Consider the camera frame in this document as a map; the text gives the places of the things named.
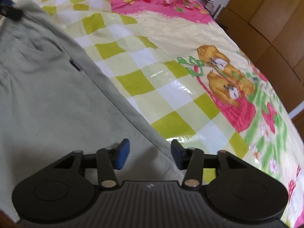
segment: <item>gray pants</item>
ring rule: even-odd
[[[0,209],[17,220],[11,194],[21,180],[73,150],[95,153],[124,138],[131,150],[120,181],[180,180],[170,144],[85,51],[33,2],[16,7],[24,17],[0,31]]]

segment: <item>flower print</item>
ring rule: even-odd
[[[262,161],[263,156],[261,155],[261,153],[257,150],[257,147],[255,144],[250,144],[249,145],[249,150],[253,153],[254,157],[258,160],[258,161]]]
[[[259,83],[259,88],[260,88],[263,92],[265,92],[265,91],[266,91],[266,83],[265,83],[265,82],[260,82],[260,83]]]
[[[270,135],[264,123],[261,123],[261,135],[264,136],[265,142],[270,143]]]
[[[269,165],[270,165],[270,172],[276,175],[278,173],[278,166],[276,160],[273,157],[270,158]]]

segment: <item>pink fabric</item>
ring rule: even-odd
[[[268,113],[265,113],[264,110],[262,110],[262,115],[265,122],[270,127],[271,132],[275,133],[276,128],[275,128],[274,116],[277,114],[277,112],[269,102],[267,103],[267,108],[268,108]]]
[[[302,210],[302,213],[300,214],[300,216],[296,220],[296,222],[294,224],[294,227],[300,227],[303,224],[304,224],[304,209]]]
[[[132,2],[132,4],[127,3],[124,0],[110,0],[110,2],[112,10],[120,14],[130,14],[149,10],[162,13],[169,17],[177,16],[204,24],[213,21],[209,14],[201,13],[201,11],[206,10],[198,0],[134,0],[134,3]]]

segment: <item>bedspread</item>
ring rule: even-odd
[[[197,0],[33,1],[165,139],[227,150],[278,179],[289,193],[282,220],[304,223],[303,141],[266,77]]]

